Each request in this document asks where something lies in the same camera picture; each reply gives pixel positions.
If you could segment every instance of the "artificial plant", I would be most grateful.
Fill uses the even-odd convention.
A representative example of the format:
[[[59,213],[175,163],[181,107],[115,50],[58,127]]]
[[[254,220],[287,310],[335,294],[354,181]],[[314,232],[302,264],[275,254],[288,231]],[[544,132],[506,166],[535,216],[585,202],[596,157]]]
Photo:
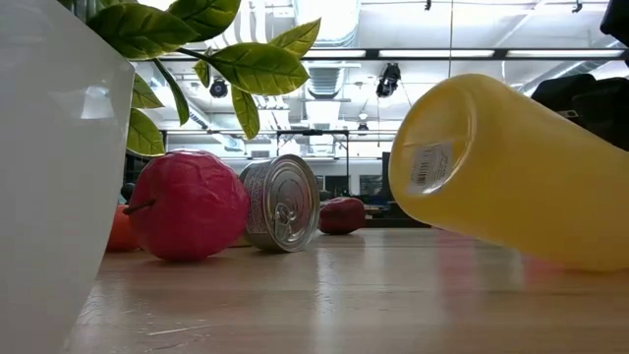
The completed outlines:
[[[77,0],[59,0],[71,10]],[[320,20],[287,30],[269,43],[239,43],[211,53],[182,46],[222,34],[232,24],[241,0],[177,0],[166,11],[136,3],[135,0],[84,1],[86,24],[125,58],[152,61],[171,88],[179,122],[188,121],[188,101],[173,76],[158,57],[177,51],[199,59],[195,72],[208,88],[210,67],[231,83],[232,101],[238,121],[248,139],[259,131],[259,116],[252,94],[277,95],[298,89],[309,78],[300,58],[318,35]],[[127,149],[141,155],[164,153],[162,136],[141,111],[163,104],[149,85],[135,75]]]

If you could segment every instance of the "spotlight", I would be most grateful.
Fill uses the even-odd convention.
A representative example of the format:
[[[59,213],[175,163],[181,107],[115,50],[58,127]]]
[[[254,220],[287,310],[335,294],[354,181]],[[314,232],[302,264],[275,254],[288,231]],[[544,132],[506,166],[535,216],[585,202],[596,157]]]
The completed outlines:
[[[375,94],[380,98],[389,97],[397,89],[397,82],[402,79],[397,63],[386,64],[386,69],[380,78],[380,83],[375,89]]]
[[[215,78],[212,85],[209,87],[209,94],[214,98],[222,98],[227,95],[227,85],[222,78]]]

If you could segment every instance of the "pull tab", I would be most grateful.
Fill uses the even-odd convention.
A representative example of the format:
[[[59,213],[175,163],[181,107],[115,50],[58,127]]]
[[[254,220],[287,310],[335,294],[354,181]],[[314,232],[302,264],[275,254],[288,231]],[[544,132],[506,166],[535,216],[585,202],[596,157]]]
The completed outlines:
[[[293,235],[291,222],[293,222],[297,216],[287,205],[278,203],[275,206],[275,214],[273,216],[274,233],[277,241],[286,242]]]

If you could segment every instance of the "can lid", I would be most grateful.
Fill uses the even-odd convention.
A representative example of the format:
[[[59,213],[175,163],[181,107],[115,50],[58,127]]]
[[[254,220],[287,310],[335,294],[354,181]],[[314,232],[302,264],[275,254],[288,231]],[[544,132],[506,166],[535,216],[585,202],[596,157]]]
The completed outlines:
[[[299,156],[282,155],[271,162],[264,186],[264,214],[273,241],[283,251],[300,251],[318,227],[319,198],[313,172]]]

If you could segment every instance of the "barcode label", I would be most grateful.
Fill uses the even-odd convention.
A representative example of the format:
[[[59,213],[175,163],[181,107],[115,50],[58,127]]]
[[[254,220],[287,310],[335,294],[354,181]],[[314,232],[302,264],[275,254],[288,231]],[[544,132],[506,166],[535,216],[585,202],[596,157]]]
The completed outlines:
[[[452,143],[421,146],[415,151],[409,193],[430,193],[452,172]]]

